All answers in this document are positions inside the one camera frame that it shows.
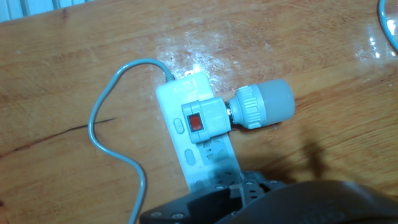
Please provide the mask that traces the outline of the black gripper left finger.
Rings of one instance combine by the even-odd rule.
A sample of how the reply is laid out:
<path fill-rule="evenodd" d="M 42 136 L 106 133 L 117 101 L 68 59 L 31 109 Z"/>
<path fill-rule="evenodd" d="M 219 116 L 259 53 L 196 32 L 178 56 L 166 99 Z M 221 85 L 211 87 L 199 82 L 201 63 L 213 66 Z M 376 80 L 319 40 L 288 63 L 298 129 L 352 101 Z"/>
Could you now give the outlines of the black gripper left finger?
<path fill-rule="evenodd" d="M 238 188 L 206 187 L 142 213 L 139 223 L 217 223 L 242 208 Z"/>

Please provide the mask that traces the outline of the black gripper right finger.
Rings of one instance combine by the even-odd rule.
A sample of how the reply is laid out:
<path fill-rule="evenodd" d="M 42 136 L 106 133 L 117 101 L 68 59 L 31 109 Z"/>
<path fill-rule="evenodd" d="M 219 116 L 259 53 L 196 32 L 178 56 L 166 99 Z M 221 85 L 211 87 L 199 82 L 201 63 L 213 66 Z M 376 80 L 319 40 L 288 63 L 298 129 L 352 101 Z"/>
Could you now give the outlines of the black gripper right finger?
<path fill-rule="evenodd" d="M 249 205 L 262 195 L 286 186 L 281 181 L 265 179 L 259 171 L 242 171 L 239 175 L 239 192 L 243 205 Z"/>

